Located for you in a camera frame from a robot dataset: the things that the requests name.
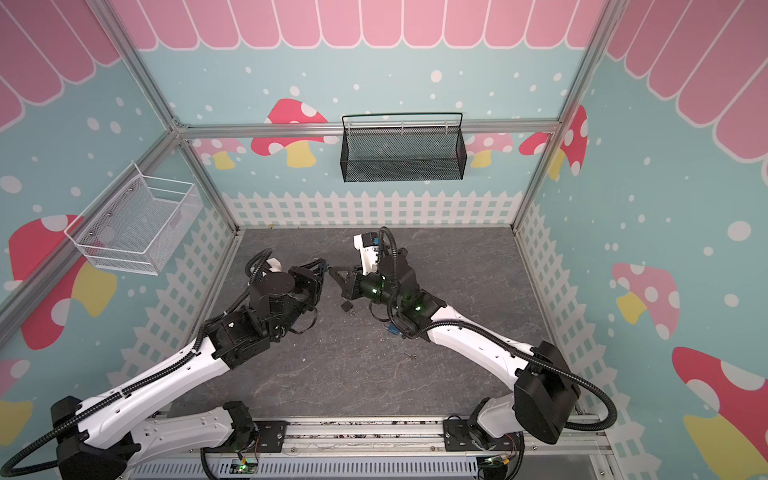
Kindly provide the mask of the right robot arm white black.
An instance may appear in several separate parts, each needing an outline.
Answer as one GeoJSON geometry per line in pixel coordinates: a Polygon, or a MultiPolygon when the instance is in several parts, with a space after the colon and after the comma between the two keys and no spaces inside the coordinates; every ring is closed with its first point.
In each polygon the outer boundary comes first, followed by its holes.
{"type": "Polygon", "coordinates": [[[599,432],[615,425],[618,409],[610,396],[574,374],[553,344],[533,346],[499,335],[423,289],[389,228],[355,236],[354,247],[359,265],[329,270],[347,302],[366,299],[383,306],[381,322],[402,337],[457,352],[509,388],[509,394],[485,398],[468,418],[458,419],[478,449],[493,450],[502,441],[520,448],[524,435],[553,445],[565,430],[599,432]]]}

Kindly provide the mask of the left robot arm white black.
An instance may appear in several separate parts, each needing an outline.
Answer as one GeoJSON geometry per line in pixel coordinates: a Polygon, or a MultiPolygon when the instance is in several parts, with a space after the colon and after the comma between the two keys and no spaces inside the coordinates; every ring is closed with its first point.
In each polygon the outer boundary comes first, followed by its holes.
{"type": "Polygon", "coordinates": [[[4,478],[55,469],[64,479],[117,479],[158,456],[188,449],[242,454],[262,436],[248,408],[229,401],[208,412],[155,419],[165,406],[268,350],[319,303],[328,264],[321,258],[282,270],[268,249],[246,264],[248,284],[193,341],[103,394],[69,396],[51,409],[53,428],[13,455],[4,478]]]}

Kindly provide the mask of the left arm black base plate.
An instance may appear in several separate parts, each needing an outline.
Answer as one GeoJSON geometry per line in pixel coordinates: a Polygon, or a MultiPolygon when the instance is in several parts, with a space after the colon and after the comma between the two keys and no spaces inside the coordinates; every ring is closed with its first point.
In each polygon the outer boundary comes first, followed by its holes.
{"type": "Polygon", "coordinates": [[[289,423],[278,420],[258,420],[240,452],[281,453],[289,423]]]}

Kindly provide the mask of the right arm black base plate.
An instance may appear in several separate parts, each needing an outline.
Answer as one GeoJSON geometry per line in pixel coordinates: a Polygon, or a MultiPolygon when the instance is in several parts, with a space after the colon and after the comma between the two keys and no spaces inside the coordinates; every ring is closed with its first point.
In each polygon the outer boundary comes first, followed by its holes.
{"type": "Polygon", "coordinates": [[[519,452],[524,449],[520,434],[492,437],[468,419],[450,416],[443,423],[444,448],[448,452],[519,452]]]}

